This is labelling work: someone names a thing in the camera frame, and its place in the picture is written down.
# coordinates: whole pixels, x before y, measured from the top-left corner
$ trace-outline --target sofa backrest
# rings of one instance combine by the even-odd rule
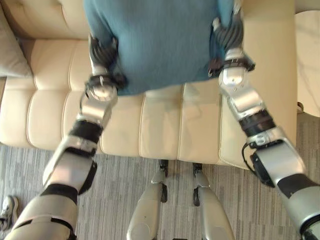
[[[29,39],[87,39],[83,0],[0,0],[12,30]]]

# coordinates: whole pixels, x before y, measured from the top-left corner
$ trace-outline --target sneaker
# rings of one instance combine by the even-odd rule
[[[18,219],[18,198],[15,196],[6,196],[2,203],[0,214],[0,231],[5,231],[13,226]]]

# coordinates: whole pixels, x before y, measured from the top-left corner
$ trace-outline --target blue fabric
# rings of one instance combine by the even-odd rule
[[[134,95],[186,82],[208,80],[208,64],[222,57],[212,22],[231,19],[234,0],[84,0],[92,35],[106,47],[115,37],[114,73]]]

